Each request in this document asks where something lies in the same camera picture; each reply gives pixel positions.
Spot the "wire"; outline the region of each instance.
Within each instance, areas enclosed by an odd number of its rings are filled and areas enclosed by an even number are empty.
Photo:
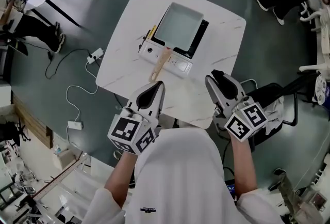
[[[305,175],[308,173],[308,171],[310,170],[310,168],[312,167],[314,161],[316,160],[316,158],[319,156],[323,145],[325,144],[326,140],[329,138],[330,132],[328,133],[327,137],[325,138],[325,140],[322,142],[322,145],[318,151],[318,153],[316,154],[315,158],[313,159],[313,161],[310,163],[310,166],[308,167],[307,171],[303,174],[303,176],[300,178],[300,180],[298,181],[297,185],[295,185],[294,189],[297,188],[297,186],[300,184],[300,182],[303,180],[303,178],[305,177]]]
[[[49,50],[48,49],[46,49],[46,48],[43,48],[43,47],[39,47],[39,46],[35,46],[35,45],[33,45],[33,44],[31,44],[31,43],[28,43],[28,42],[23,42],[23,41],[20,41],[21,43],[24,43],[24,44],[29,44],[29,45],[31,45],[31,46],[33,46],[33,47],[36,47],[36,48],[39,48],[39,49],[43,49],[43,50],[46,50],[46,51],[48,51],[49,52]]]
[[[76,51],[87,51],[87,52],[88,52],[88,55],[89,55],[89,56],[91,55],[88,49],[74,49],[74,50],[70,51],[69,53],[67,53],[67,54],[66,54],[66,55],[65,55],[65,56],[64,56],[64,57],[58,62],[57,67],[56,67],[56,69],[55,69],[55,72],[54,72],[51,76],[47,76],[48,68],[49,68],[49,66],[52,64],[52,61],[50,61],[49,64],[48,64],[48,66],[47,66],[47,68],[46,68],[46,70],[45,70],[45,77],[46,77],[48,80],[52,79],[52,77],[56,74],[57,69],[58,69],[58,67],[60,66],[60,64],[63,62],[63,60],[64,60],[65,58],[67,58],[71,53],[76,52]]]
[[[95,77],[95,79],[96,79],[96,76],[95,76],[94,74],[92,74],[90,71],[87,70],[87,64],[88,64],[88,62],[87,62],[86,65],[85,65],[85,69],[86,69],[86,71],[87,71],[89,74],[91,74],[93,77]],[[78,115],[77,115],[77,117],[76,117],[75,120],[74,120],[74,122],[76,122],[77,119],[78,119],[79,116],[80,116],[80,109],[79,109],[79,107],[77,107],[75,104],[71,103],[71,102],[69,101],[69,99],[68,99],[68,90],[69,90],[71,87],[77,87],[77,88],[80,88],[80,89],[82,89],[83,91],[85,91],[85,92],[88,93],[88,94],[96,94],[97,91],[98,91],[98,86],[96,87],[96,90],[95,90],[94,92],[89,92],[89,91],[87,91],[85,88],[83,88],[83,87],[81,87],[81,86],[76,86],[76,85],[68,86],[67,91],[66,91],[66,93],[65,93],[65,98],[67,99],[67,102],[68,102],[70,105],[74,106],[74,107],[78,110]]]
[[[229,167],[223,167],[223,169],[229,170],[232,173],[233,177],[235,177],[235,173],[234,173],[234,171],[231,168],[229,168]]]
[[[231,144],[231,140],[227,143],[225,150],[223,151],[223,155],[222,155],[222,166],[225,164],[225,158],[226,158],[226,151],[228,149],[228,146]]]
[[[123,105],[119,102],[119,99],[117,98],[117,95],[113,93],[114,98],[117,100],[118,104],[120,105],[121,108],[123,108]]]

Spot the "black cable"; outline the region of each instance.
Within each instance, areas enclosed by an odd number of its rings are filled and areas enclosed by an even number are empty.
[[[117,98],[117,95],[113,93],[115,99],[117,100],[118,104],[120,105],[121,108],[123,108],[123,105],[119,102],[119,99]]]
[[[39,46],[35,46],[35,45],[33,45],[33,44],[31,44],[31,43],[28,43],[28,42],[23,42],[23,41],[20,41],[21,43],[24,43],[24,44],[29,44],[29,45],[31,45],[31,46],[33,46],[33,47],[36,47],[36,48],[40,48],[40,49],[43,49],[43,50],[46,50],[46,51],[48,51],[49,52],[49,50],[48,49],[46,49],[46,48],[43,48],[43,47],[39,47]]]
[[[76,52],[76,51],[87,51],[87,52],[88,52],[88,56],[91,55],[88,49],[74,49],[74,50],[70,51],[69,53],[67,53],[67,54],[66,54],[66,55],[65,55],[65,56],[64,56],[64,57],[58,62],[57,67],[56,67],[56,69],[55,69],[55,72],[54,72],[51,76],[47,76],[47,70],[48,70],[49,66],[52,64],[52,61],[50,61],[49,64],[48,64],[48,66],[47,66],[47,68],[46,68],[46,71],[45,71],[45,77],[46,77],[48,80],[52,79],[52,77],[56,74],[57,69],[58,69],[58,67],[60,66],[61,62],[63,62],[63,60],[64,60],[65,58],[67,58],[71,53]]]
[[[229,168],[229,167],[223,167],[223,169],[229,170],[232,173],[233,177],[235,177],[235,173],[234,173],[234,171],[231,168]]]
[[[227,143],[225,150],[223,151],[223,155],[222,155],[222,166],[225,164],[225,158],[226,158],[226,151],[228,149],[228,146],[231,144],[231,140]]]

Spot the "sleeve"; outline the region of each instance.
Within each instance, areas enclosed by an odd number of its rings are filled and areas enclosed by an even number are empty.
[[[82,224],[122,224],[125,211],[114,201],[112,194],[105,188],[95,192]]]
[[[237,201],[237,209],[252,224],[283,224],[260,189],[243,194]]]

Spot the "white cable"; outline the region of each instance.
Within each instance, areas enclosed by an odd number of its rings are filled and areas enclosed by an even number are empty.
[[[92,74],[90,71],[87,70],[87,64],[88,64],[88,62],[87,62],[86,65],[85,65],[85,69],[86,69],[86,71],[96,79],[96,76],[95,76],[94,74]],[[68,102],[70,105],[74,106],[74,107],[78,110],[78,115],[77,115],[77,117],[76,117],[75,120],[74,120],[74,122],[76,122],[77,119],[78,119],[79,116],[80,116],[80,109],[79,109],[79,107],[77,107],[75,104],[71,103],[71,102],[69,101],[69,99],[68,99],[68,90],[69,90],[70,87],[77,87],[77,88],[80,88],[80,89],[82,89],[83,91],[85,91],[85,92],[88,93],[88,94],[96,94],[96,93],[97,93],[97,90],[98,90],[98,86],[96,87],[96,90],[95,90],[94,92],[89,92],[89,91],[87,91],[85,88],[83,88],[83,87],[81,87],[81,86],[76,86],[76,85],[72,85],[72,86],[69,86],[69,87],[67,88],[67,91],[66,91],[66,93],[65,93],[65,98],[67,99],[67,102]],[[69,141],[69,134],[68,134],[68,128],[69,128],[69,126],[67,126],[67,137],[68,137],[68,142],[70,143],[70,141]]]
[[[317,155],[315,156],[315,158],[313,159],[313,161],[310,163],[310,166],[308,167],[307,171],[304,173],[304,175],[300,178],[299,182],[297,183],[297,185],[295,185],[294,190],[297,188],[297,186],[300,184],[300,182],[303,180],[303,178],[305,177],[305,175],[308,173],[308,171],[310,170],[310,168],[312,167],[314,161],[316,160],[316,158],[319,156],[323,145],[325,144],[326,140],[329,138],[330,133],[328,133],[327,137],[325,138],[325,140],[322,142],[322,145],[317,153]]]

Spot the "black chair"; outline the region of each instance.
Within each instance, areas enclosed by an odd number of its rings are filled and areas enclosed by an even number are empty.
[[[247,95],[251,96],[255,102],[258,102],[262,108],[265,108],[275,102],[278,98],[283,95],[293,95],[293,108],[294,108],[294,118],[292,122],[283,121],[282,124],[271,131],[269,135],[266,135],[266,128],[262,128],[258,131],[255,135],[249,138],[249,143],[251,147],[251,151],[255,150],[255,146],[263,143],[265,140],[272,137],[274,134],[279,132],[283,126],[290,125],[296,126],[298,123],[298,99],[297,99],[297,92],[303,88],[304,86],[308,85],[311,82],[315,82],[316,78],[318,77],[319,73],[308,73],[298,77],[293,82],[289,83],[287,86],[282,87],[279,84],[271,83],[269,85],[260,87]]]
[[[18,147],[21,145],[20,136],[22,137],[23,141],[31,141],[25,133],[24,133],[25,125],[22,127],[21,120],[17,126],[14,122],[7,122],[6,124],[0,124],[0,142],[4,140],[13,140],[14,144],[11,146],[17,145]]]

